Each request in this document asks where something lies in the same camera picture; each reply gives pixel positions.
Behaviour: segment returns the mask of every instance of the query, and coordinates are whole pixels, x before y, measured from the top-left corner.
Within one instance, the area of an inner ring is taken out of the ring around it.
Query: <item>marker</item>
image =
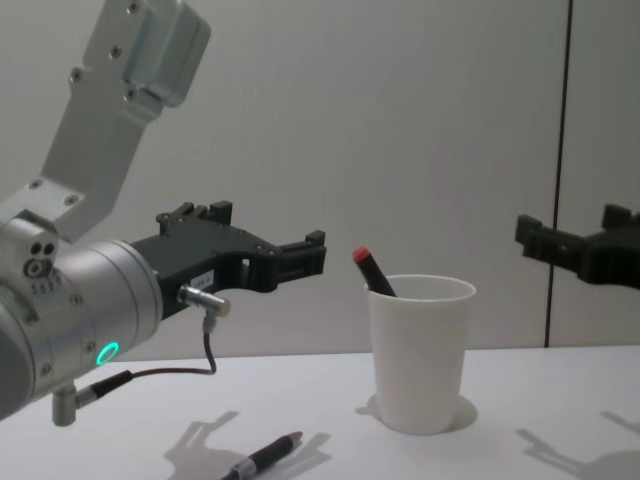
[[[387,277],[382,273],[382,270],[380,270],[380,267],[367,247],[360,247],[354,250],[353,261],[358,265],[364,280],[369,286],[369,290],[379,293],[380,295],[388,295],[389,297],[396,296]]]
[[[300,445],[302,432],[295,432],[280,437],[271,445],[249,455],[248,458],[231,468],[226,477],[221,480],[250,480],[276,462],[293,452]]]

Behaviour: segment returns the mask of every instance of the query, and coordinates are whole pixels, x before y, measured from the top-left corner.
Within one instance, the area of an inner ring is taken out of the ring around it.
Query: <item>wall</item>
[[[555,0],[194,0],[213,38],[190,97],[151,125],[113,215],[83,243],[154,234],[183,201],[231,200],[275,243],[327,232],[322,277],[234,301],[221,355],[364,351],[367,244],[389,273],[479,289],[473,347],[541,346],[547,268],[516,216],[553,212],[566,22]],[[101,2],[0,16],[0,190],[39,170]],[[200,356],[200,315],[129,358]]]
[[[640,3],[576,0],[558,227],[600,228],[603,207],[640,210]],[[640,342],[640,295],[556,271],[551,344]]]

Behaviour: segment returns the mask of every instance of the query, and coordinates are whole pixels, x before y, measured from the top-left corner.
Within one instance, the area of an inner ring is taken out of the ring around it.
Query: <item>black pen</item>
[[[280,437],[271,445],[267,445],[262,450],[258,450],[242,462],[234,465],[231,471],[221,480],[250,480],[255,478],[298,448],[301,440],[302,432]]]
[[[353,252],[353,261],[356,262],[356,265],[360,269],[369,290],[379,293],[380,295],[387,295],[389,297],[396,296],[393,288],[391,288],[389,284],[389,280],[387,280],[387,277],[382,273],[382,270],[380,270],[380,267],[367,247],[360,247],[355,250]]]

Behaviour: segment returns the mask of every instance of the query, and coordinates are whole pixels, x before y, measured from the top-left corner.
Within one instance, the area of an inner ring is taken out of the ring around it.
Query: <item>cup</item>
[[[442,432],[456,413],[476,289],[433,275],[387,278],[396,297],[367,293],[381,420],[407,434]]]

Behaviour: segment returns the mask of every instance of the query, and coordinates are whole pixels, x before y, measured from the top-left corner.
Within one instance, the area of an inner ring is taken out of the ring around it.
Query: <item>cable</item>
[[[76,402],[78,408],[84,407],[89,403],[92,403],[99,398],[104,397],[107,393],[111,393],[114,390],[126,385],[135,378],[148,377],[150,375],[160,375],[165,373],[189,373],[196,375],[214,375],[218,371],[216,360],[211,351],[211,339],[208,332],[204,332],[203,337],[204,351],[209,361],[209,370],[202,368],[155,368],[152,370],[142,370],[140,372],[132,373],[130,370],[125,370],[116,375],[113,375],[105,380],[96,382],[82,391],[78,392]]]
[[[210,370],[205,370],[202,368],[155,368],[153,370],[143,370],[141,372],[136,372],[133,374],[133,378],[147,377],[149,375],[161,375],[165,373],[192,373],[196,375],[215,375],[218,371],[218,366],[216,365],[216,360],[213,357],[213,353],[211,352],[211,341],[210,334],[203,334],[203,344],[204,351],[207,355],[207,360],[209,361]]]

